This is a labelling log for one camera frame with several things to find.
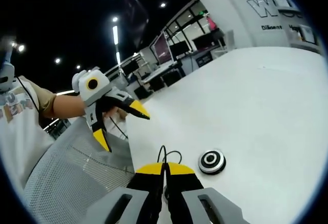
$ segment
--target white tabletop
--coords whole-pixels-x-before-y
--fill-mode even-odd
[[[168,61],[162,65],[159,66],[158,69],[156,69],[154,72],[152,72],[147,78],[142,80],[142,83],[146,84],[150,82],[153,78],[159,76],[166,70],[168,70],[171,66],[176,65],[178,62]]]
[[[203,186],[240,206],[251,224],[292,223],[319,186],[328,151],[328,73],[316,53],[234,50],[145,107],[151,120],[127,118],[134,168],[155,162],[161,145],[179,150]],[[227,166],[204,175],[197,160],[213,148]],[[162,213],[158,223],[168,219]]]

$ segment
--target pink object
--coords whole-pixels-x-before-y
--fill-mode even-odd
[[[206,19],[210,24],[210,30],[211,31],[217,29],[217,25],[215,24],[215,22],[209,16],[206,16]]]

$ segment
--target black ceiling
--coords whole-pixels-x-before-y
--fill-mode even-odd
[[[71,89],[77,70],[116,64],[111,18],[120,16],[123,0],[6,0],[2,27],[16,31],[26,52],[13,54],[16,74],[53,92]],[[149,13],[143,44],[147,46],[165,24],[190,0],[139,0]],[[160,9],[161,2],[168,5]],[[135,51],[124,27],[119,28],[119,51],[125,59]],[[62,62],[56,65],[54,60]]]

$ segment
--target round black and white marker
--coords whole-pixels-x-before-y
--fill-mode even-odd
[[[204,174],[218,174],[226,166],[226,158],[220,150],[205,151],[198,159],[199,169]]]

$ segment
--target person's arm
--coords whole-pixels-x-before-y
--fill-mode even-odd
[[[80,96],[56,96],[52,110],[45,115],[47,117],[67,119],[85,115],[85,104]]]
[[[29,82],[34,89],[39,103],[39,111],[42,116],[46,118],[67,119],[85,114],[85,105],[79,96],[57,96],[55,93],[39,87],[24,76],[21,76],[20,79]]]

